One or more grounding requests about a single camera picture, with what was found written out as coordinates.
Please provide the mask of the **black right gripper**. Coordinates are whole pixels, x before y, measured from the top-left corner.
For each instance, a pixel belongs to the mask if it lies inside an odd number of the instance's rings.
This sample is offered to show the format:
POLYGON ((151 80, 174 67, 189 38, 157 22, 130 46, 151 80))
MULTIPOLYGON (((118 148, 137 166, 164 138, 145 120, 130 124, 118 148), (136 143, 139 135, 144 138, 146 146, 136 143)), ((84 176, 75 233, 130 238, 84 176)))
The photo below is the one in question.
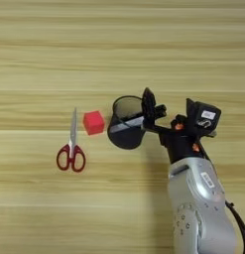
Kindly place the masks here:
POLYGON ((187 133, 187 118, 177 115, 170 128, 158 126, 155 124, 155 106, 155 95, 150 88, 146 88, 142 97, 143 127, 159 135, 161 145, 168 151, 170 162, 173 164, 189 157, 202 158, 203 153, 196 138, 187 133))

